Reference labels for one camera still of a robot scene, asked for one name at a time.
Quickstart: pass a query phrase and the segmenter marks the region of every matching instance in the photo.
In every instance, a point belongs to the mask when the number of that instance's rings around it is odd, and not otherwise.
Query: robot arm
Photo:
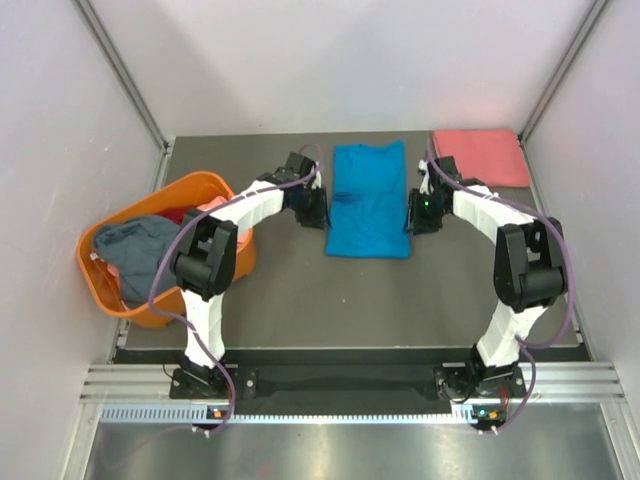
[[[461,179],[453,157],[437,159],[448,176],[480,194],[454,190],[425,162],[425,180],[409,197],[407,225],[414,234],[434,233],[451,213],[466,220],[495,245],[493,284],[498,305],[485,334],[467,361],[467,380],[479,387],[510,377],[520,347],[534,323],[567,291],[564,262],[551,233],[538,220],[509,206],[488,201],[496,195],[475,179]],[[549,219],[560,231],[560,223]]]
[[[222,341],[222,301],[235,272],[236,242],[239,235],[262,220],[290,208],[296,220],[306,227],[324,229],[328,225],[326,192],[320,173],[306,184],[281,190],[280,185],[309,176],[316,164],[300,154],[291,153],[284,167],[262,175],[232,203],[209,217],[185,235],[171,263],[187,310],[187,318],[200,338],[218,359],[225,353]],[[188,212],[183,225],[201,212]],[[192,372],[205,381],[213,363],[189,330],[185,355]]]

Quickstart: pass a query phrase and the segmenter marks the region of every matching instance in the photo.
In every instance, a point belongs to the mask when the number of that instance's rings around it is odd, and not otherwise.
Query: red cloth
[[[187,207],[171,207],[156,213],[156,215],[160,215],[161,217],[168,218],[173,223],[182,225],[182,219],[184,218],[186,213],[192,208],[198,208],[198,207],[196,205],[187,206]]]
[[[433,133],[438,157],[452,155],[462,178],[477,178],[488,187],[528,187],[531,179],[516,134],[496,130],[438,130]]]

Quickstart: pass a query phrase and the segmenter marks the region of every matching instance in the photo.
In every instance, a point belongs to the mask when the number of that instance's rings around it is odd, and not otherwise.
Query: metal frame
[[[613,451],[625,479],[640,479],[640,435],[626,403],[600,405]]]
[[[531,115],[529,115],[529,118],[527,119],[522,132],[519,135],[523,144],[526,144],[526,142],[531,137],[531,134],[540,122],[540,119],[547,111],[547,108],[549,108],[549,105],[558,92],[560,85],[567,77],[567,74],[571,70],[571,67],[574,65],[576,59],[578,58],[578,55],[580,55],[580,52],[582,52],[582,50],[584,49],[587,40],[593,33],[593,30],[595,29],[596,25],[598,24],[607,7],[611,4],[612,1],[613,0],[594,0],[592,2],[589,11],[582,20],[578,31],[571,40],[569,47],[565,51],[562,59],[560,60],[560,63],[553,72],[551,79],[542,91],[542,95],[536,102]]]
[[[531,378],[531,366],[521,365],[525,382]],[[166,366],[171,374],[176,365]],[[93,365],[90,367],[82,389],[80,405],[71,448],[64,471],[59,478],[83,478],[93,446],[97,426],[103,419],[117,423],[114,412],[129,411],[122,422],[135,421],[136,409],[156,412],[153,418],[141,423],[167,423],[158,420],[166,411],[189,412],[203,405],[224,408],[226,400],[172,400],[169,398],[171,379],[159,365]],[[532,404],[590,403],[599,404],[607,424],[615,454],[625,479],[640,478],[640,442],[630,417],[624,392],[612,363],[561,362],[538,365],[538,381],[530,399]],[[468,405],[486,404],[471,400]],[[191,417],[185,416],[189,424]],[[238,415],[231,423],[252,424],[424,424],[456,425],[465,423],[468,414],[465,406],[454,407],[451,414],[390,415],[390,416],[291,416],[291,415]]]
[[[171,161],[171,155],[173,155],[173,147],[175,145],[175,141],[170,141],[166,148],[162,151],[162,157],[158,162],[158,170],[156,171],[155,180],[153,182],[153,192],[160,190],[167,179],[167,171],[169,167],[169,162]]]
[[[163,150],[166,150],[169,146],[169,142],[162,134],[162,130],[158,126],[156,120],[153,118],[149,107],[147,107],[144,98],[140,94],[138,87],[136,86],[131,74],[127,70],[124,62],[118,54],[111,37],[107,33],[100,17],[95,11],[95,8],[91,4],[90,0],[72,0],[80,13],[80,16],[85,21],[91,34],[93,35],[98,47],[102,50],[105,60],[111,67],[114,75],[122,85],[127,97],[131,101],[131,104],[135,108],[136,112],[140,115],[142,122],[149,131],[149,134],[153,138],[154,142]]]

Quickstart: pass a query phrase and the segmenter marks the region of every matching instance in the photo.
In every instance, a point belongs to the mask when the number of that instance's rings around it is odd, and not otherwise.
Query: orange laundry basket
[[[107,272],[106,263],[99,259],[91,259],[93,236],[98,228],[105,223],[122,223],[131,217],[149,215],[172,207],[202,205],[218,196],[229,199],[233,196],[233,192],[225,181],[215,173],[195,172],[167,185],[87,230],[78,242],[76,260],[98,306],[107,315],[129,318],[141,327],[162,328],[169,323],[168,317],[151,313],[147,304],[125,310],[120,300],[120,290],[116,280]],[[236,281],[250,273],[255,263],[256,247],[253,241],[253,230],[250,230],[247,241],[236,252],[236,272],[233,280]],[[155,305],[159,310],[174,313],[185,312],[184,302],[178,287],[173,287],[158,295]]]

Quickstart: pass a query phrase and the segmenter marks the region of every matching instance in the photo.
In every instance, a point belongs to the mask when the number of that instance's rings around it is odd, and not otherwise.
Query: purple cable
[[[241,202],[242,200],[245,200],[245,199],[247,199],[249,197],[253,197],[255,195],[259,195],[259,194],[262,194],[262,193],[272,192],[274,190],[286,190],[287,188],[292,188],[292,187],[295,187],[297,185],[301,185],[303,183],[307,183],[308,181],[313,179],[316,176],[316,174],[321,173],[323,168],[324,168],[324,162],[323,162],[324,154],[322,152],[322,148],[318,144],[306,144],[300,149],[299,153],[302,153],[308,147],[315,147],[316,150],[318,151],[318,156],[320,157],[319,160],[316,162],[315,168],[311,171],[311,173],[309,173],[309,175],[306,175],[306,176],[304,176],[302,178],[299,178],[298,180],[295,180],[293,182],[281,183],[280,185],[274,185],[272,187],[265,187],[265,188],[261,188],[261,189],[255,190],[255,191],[250,191],[250,192],[246,192],[246,193],[241,194],[241,195],[237,195],[237,196],[229,199],[229,201],[227,201],[227,202],[225,202],[225,203],[223,203],[221,205],[217,205],[217,206],[212,207],[212,208],[210,208],[208,210],[202,211],[196,217],[191,219],[186,225],[181,227],[180,231],[176,235],[176,238],[173,239],[173,242],[171,242],[171,244],[169,245],[169,248],[167,249],[167,252],[165,253],[162,261],[160,262],[160,266],[158,267],[158,271],[156,273],[156,276],[154,277],[153,283],[151,284],[151,290],[149,291],[149,298],[148,298],[148,302],[147,302],[147,304],[149,305],[149,310],[152,313],[154,313],[155,315],[160,315],[160,316],[163,316],[163,317],[169,317],[169,318],[177,320],[177,321],[183,323],[184,325],[186,325],[186,327],[193,332],[193,336],[196,339],[196,342],[198,343],[198,345],[200,346],[202,351],[207,355],[207,357],[209,357],[209,359],[213,362],[215,367],[218,368],[222,372],[222,375],[224,376],[225,380],[227,381],[227,385],[229,386],[229,408],[227,409],[227,412],[225,413],[224,417],[222,418],[220,424],[218,424],[217,427],[215,427],[215,428],[213,428],[212,430],[209,431],[210,435],[214,435],[216,433],[221,432],[227,426],[227,423],[229,422],[229,419],[231,418],[231,415],[233,414],[233,410],[234,410],[234,407],[235,407],[236,388],[235,388],[235,385],[233,384],[233,379],[231,378],[231,375],[229,375],[229,372],[224,367],[224,365],[222,365],[222,363],[211,353],[211,351],[209,351],[207,346],[202,341],[202,338],[200,337],[200,335],[196,331],[195,326],[193,325],[193,323],[191,323],[186,317],[184,317],[182,315],[179,315],[179,314],[173,313],[173,312],[165,312],[165,311],[162,311],[162,310],[158,310],[156,308],[156,306],[154,305],[153,302],[154,302],[154,300],[156,298],[156,295],[158,293],[158,286],[160,284],[160,277],[162,276],[162,273],[167,268],[167,266],[169,264],[169,261],[171,260],[171,256],[173,255],[173,252],[175,251],[175,249],[178,247],[178,244],[180,243],[180,241],[184,238],[184,236],[187,234],[187,232],[190,229],[192,229],[203,218],[207,217],[208,215],[210,215],[210,214],[212,214],[214,212],[217,212],[218,210],[222,210],[223,208],[226,208],[226,207],[228,207],[230,205],[233,205],[235,203]],[[142,442],[140,445],[135,447],[130,453],[128,453],[123,459],[121,459],[121,460],[119,460],[118,462],[115,462],[115,463],[109,463],[109,462],[106,461],[105,453],[104,453],[104,444],[103,444],[102,448],[101,448],[101,452],[100,452],[100,457],[101,457],[102,464],[107,470],[116,470],[116,469],[122,467],[124,464],[126,464],[129,460],[131,460],[131,458],[134,455],[136,455],[140,450],[142,450],[144,447],[146,447],[149,444],[155,442],[156,440],[158,440],[163,435],[165,435],[167,433],[175,432],[175,431],[178,431],[178,430],[186,430],[186,429],[190,429],[190,428],[191,427],[188,427],[188,426],[185,426],[185,425],[178,425],[178,426],[172,426],[172,427],[169,427],[169,428],[167,428],[165,430],[162,430],[162,431],[156,433],[155,435],[153,435],[148,440],[145,440],[144,442]]]
[[[529,363],[531,363],[531,382],[529,382],[529,388],[527,388],[527,391],[524,394],[524,397],[522,397],[522,401],[520,402],[520,405],[516,407],[515,411],[509,416],[509,418],[507,418],[507,420],[502,425],[496,428],[495,430],[496,435],[498,433],[504,432],[507,428],[509,428],[509,425],[511,425],[516,420],[516,418],[520,416],[520,414],[524,410],[524,407],[527,405],[527,402],[531,398],[533,389],[536,386],[536,376],[538,374],[537,368],[536,368],[536,361],[533,358],[533,355],[531,355],[531,353],[529,352],[529,350],[527,350],[527,347],[524,345],[523,340],[520,337],[516,337],[516,340],[518,340],[518,344],[520,345],[520,351],[525,357],[527,357],[527,360],[529,360]]]
[[[538,212],[537,210],[531,207],[527,207],[526,205],[522,205],[518,202],[514,202],[512,200],[507,200],[505,198],[500,198],[497,196],[486,197],[486,195],[480,192],[476,192],[475,190],[472,190],[470,188],[460,185],[451,177],[449,177],[446,173],[444,173],[444,171],[442,171],[442,169],[436,164],[435,160],[431,158],[431,155],[429,155],[429,150],[427,150],[427,162],[429,162],[429,164],[435,169],[438,175],[442,177],[445,183],[447,183],[449,186],[453,187],[454,189],[461,190],[463,192],[469,193],[476,197],[486,198],[487,200],[491,200],[492,202],[501,203],[503,205],[506,205],[511,208],[515,208],[516,210],[519,210],[523,213],[531,215],[532,217],[540,220],[542,224],[545,227],[547,227],[547,229],[551,232],[551,235],[553,236],[553,238],[555,238],[556,242],[558,242],[558,246],[560,247],[560,252],[562,253],[562,259],[564,260],[565,272],[567,274],[567,312],[564,316],[564,320],[562,321],[562,324],[560,325],[560,328],[558,329],[556,334],[553,337],[551,337],[551,339],[543,343],[529,343],[522,340],[520,341],[520,344],[525,346],[526,348],[533,349],[533,350],[542,350],[545,348],[549,348],[551,345],[556,344],[558,340],[560,340],[562,336],[565,334],[565,332],[569,328],[569,325],[571,325],[571,316],[575,306],[575,281],[573,278],[573,265],[571,263],[571,258],[569,256],[569,250],[567,249],[567,245],[564,243],[564,239],[562,238],[562,235],[560,234],[558,229],[554,227],[553,224],[544,215],[540,214],[540,212]]]

